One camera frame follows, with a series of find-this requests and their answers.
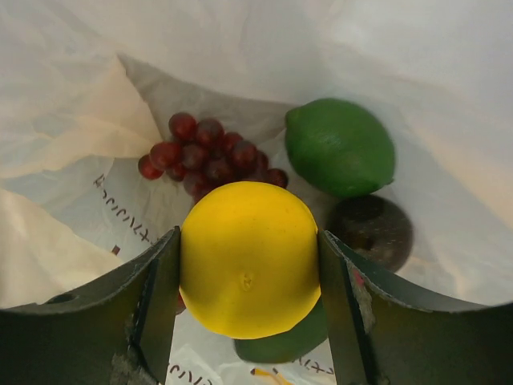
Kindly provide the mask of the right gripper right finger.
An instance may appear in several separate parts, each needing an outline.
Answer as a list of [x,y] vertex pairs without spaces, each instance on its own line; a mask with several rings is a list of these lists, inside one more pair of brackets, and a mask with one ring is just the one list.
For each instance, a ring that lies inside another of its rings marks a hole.
[[321,298],[338,384],[510,384],[512,305],[425,289],[318,236]]

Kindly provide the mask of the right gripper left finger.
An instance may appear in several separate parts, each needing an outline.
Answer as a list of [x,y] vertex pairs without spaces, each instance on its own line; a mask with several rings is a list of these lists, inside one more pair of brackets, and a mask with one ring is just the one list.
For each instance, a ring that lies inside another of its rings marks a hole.
[[1,312],[3,384],[163,384],[180,229],[75,290]]

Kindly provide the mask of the dark green avocado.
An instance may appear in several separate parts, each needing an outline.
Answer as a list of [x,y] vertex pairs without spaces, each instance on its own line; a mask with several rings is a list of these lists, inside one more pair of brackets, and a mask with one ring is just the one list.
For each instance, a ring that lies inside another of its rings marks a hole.
[[289,363],[308,354],[328,338],[322,300],[291,330],[257,339],[234,339],[237,356],[250,363]]

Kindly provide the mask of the dark mangosteen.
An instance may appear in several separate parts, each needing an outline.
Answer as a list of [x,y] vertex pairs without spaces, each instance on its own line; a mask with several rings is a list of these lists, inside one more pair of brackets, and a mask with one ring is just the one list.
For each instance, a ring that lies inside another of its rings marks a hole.
[[340,201],[325,228],[352,250],[391,272],[405,265],[414,244],[409,217],[392,201],[375,195]]

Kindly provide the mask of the yellow lemon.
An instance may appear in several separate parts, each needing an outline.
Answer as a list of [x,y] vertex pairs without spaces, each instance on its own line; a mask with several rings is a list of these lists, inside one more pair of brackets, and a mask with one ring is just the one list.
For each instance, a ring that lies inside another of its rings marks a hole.
[[317,224],[308,206],[262,182],[208,193],[181,227],[180,293],[202,326],[230,338],[294,328],[321,296]]

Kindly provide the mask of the red grapes bunch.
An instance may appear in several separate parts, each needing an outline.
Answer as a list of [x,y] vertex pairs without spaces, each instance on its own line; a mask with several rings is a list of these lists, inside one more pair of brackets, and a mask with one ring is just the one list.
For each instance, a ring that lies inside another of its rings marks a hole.
[[287,188],[289,177],[270,165],[268,156],[237,132],[228,132],[212,117],[197,120],[180,111],[168,121],[172,135],[139,158],[139,174],[147,180],[166,175],[183,184],[194,202],[213,189],[237,181],[256,181]]

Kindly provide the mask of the green lime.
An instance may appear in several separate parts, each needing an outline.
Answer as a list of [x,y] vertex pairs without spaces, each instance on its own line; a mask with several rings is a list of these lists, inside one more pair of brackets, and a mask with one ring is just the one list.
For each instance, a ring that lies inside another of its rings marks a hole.
[[285,149],[296,174],[336,197],[359,197],[391,184],[396,152],[386,127],[347,100],[317,99],[285,113]]

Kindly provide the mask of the beige plastic bag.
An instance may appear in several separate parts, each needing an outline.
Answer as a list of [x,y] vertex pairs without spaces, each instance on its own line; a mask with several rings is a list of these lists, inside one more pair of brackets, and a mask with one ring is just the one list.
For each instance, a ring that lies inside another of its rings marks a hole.
[[[414,226],[398,275],[512,305],[509,1],[4,1],[1,312],[135,259],[192,201],[139,158],[178,111],[215,116],[290,169],[285,113],[357,103],[396,151],[381,195]],[[289,363],[238,358],[176,315],[163,384],[338,384],[329,339]]]

